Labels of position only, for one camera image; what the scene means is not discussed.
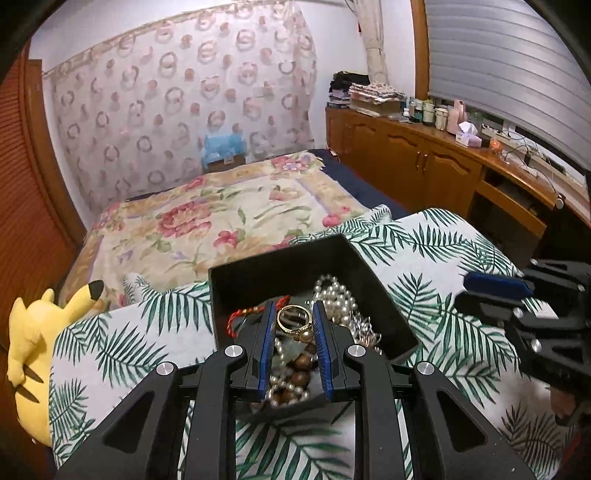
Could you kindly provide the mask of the floral bed quilt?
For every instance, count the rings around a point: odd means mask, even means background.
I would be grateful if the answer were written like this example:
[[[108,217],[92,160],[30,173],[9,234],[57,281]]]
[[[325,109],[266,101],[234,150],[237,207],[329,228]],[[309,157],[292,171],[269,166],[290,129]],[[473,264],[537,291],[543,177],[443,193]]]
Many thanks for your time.
[[[204,281],[211,268],[281,248],[367,212],[310,151],[205,174],[145,199],[113,203],[85,237],[59,294],[105,286],[98,307],[125,305],[123,279],[167,290]]]

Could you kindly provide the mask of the yellow pikachu plush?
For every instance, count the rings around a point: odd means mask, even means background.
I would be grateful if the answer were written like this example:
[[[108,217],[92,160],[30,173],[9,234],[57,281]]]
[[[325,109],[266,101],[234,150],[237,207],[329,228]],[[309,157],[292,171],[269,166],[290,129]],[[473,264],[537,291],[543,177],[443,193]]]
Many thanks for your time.
[[[98,302],[104,283],[82,286],[60,307],[55,292],[47,289],[26,305],[17,298],[9,315],[7,379],[14,388],[17,421],[35,443],[49,447],[49,377],[57,336],[80,320]]]

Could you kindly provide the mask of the blue plush toy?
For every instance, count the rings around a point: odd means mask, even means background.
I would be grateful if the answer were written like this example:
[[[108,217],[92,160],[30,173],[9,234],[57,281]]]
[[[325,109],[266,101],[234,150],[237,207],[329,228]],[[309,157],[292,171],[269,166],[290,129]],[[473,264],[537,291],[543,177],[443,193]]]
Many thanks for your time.
[[[242,165],[245,162],[246,144],[242,133],[206,136],[201,163],[204,170],[217,172]]]

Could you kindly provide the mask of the black jewelry box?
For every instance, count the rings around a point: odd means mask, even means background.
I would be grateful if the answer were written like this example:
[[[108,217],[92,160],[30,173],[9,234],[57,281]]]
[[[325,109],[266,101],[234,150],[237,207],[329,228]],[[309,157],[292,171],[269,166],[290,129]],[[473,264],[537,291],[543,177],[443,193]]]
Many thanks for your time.
[[[419,341],[402,312],[394,304],[370,261],[341,234],[297,243],[267,253],[211,268],[211,309],[218,347],[231,342],[229,317],[235,311],[266,304],[283,296],[300,305],[290,328],[312,327],[314,288],[322,274],[335,277],[351,291],[361,310],[381,336],[378,347],[384,358],[401,363],[413,353]]]

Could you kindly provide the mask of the grey window blind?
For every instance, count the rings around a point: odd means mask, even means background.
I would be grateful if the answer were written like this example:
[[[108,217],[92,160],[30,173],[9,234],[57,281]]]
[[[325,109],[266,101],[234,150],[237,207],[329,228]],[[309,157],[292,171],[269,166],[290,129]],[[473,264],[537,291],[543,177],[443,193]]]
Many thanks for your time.
[[[590,166],[590,83],[524,1],[428,1],[430,93],[492,113]]]

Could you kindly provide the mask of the palm leaf tablecloth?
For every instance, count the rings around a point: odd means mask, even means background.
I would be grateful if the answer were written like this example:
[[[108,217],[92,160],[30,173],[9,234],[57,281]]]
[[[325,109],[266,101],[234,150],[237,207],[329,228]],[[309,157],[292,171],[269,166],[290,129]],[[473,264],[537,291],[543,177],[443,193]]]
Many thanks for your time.
[[[66,328],[61,479],[586,479],[585,284],[462,217],[385,207]]]

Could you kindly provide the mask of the pink tissue box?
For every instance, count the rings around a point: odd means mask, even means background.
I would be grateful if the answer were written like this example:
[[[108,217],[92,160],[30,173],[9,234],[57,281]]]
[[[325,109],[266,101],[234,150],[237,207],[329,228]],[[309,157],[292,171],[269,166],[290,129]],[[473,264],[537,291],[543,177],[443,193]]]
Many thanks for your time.
[[[478,130],[474,124],[464,121],[458,125],[455,140],[468,148],[481,148],[482,139],[478,136]]]

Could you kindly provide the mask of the pale jade bangle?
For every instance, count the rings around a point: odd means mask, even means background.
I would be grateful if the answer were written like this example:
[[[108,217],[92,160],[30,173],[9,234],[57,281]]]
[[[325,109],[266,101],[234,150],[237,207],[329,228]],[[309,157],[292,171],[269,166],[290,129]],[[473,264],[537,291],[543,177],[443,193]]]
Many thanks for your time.
[[[263,322],[263,326],[267,325],[263,312],[232,317],[228,320],[228,334],[238,338],[243,328],[260,322]],[[284,367],[296,361],[298,356],[304,354],[308,344],[314,340],[314,324],[311,316],[304,316],[297,320],[280,318],[280,322],[276,322],[276,318],[273,318],[270,324],[274,328],[273,353],[270,355],[273,366]]]

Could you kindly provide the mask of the wooden louvre wardrobe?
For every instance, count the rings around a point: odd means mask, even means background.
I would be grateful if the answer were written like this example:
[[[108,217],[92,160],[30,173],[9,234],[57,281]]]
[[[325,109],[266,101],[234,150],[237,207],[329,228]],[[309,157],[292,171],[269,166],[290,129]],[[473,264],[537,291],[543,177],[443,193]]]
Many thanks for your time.
[[[1,83],[1,345],[13,301],[58,291],[86,229],[50,139],[41,62],[25,46]]]

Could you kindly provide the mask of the folded clothes stack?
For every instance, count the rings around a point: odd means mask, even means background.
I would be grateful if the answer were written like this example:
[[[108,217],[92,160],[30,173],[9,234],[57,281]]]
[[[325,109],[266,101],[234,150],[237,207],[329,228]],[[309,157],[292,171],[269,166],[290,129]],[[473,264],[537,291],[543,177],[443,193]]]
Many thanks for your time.
[[[328,107],[351,109],[372,117],[402,114],[407,97],[389,84],[370,83],[366,74],[339,71],[329,84]]]

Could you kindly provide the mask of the patterned wall curtain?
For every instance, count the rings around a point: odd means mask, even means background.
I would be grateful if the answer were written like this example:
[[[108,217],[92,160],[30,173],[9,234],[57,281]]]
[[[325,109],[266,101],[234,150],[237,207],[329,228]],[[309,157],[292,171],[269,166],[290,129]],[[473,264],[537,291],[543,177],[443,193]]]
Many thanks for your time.
[[[311,30],[293,1],[240,1],[101,42],[48,74],[69,168],[88,208],[178,186],[215,140],[254,162],[311,148]]]

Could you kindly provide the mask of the wooden sideboard cabinet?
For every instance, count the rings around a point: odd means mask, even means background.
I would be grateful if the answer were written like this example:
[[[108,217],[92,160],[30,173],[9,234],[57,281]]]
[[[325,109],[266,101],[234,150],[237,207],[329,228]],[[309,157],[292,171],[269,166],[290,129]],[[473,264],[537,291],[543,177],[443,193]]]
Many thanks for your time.
[[[339,160],[411,213],[453,212],[516,264],[554,257],[557,194],[488,149],[470,149],[419,124],[325,110],[327,144]]]

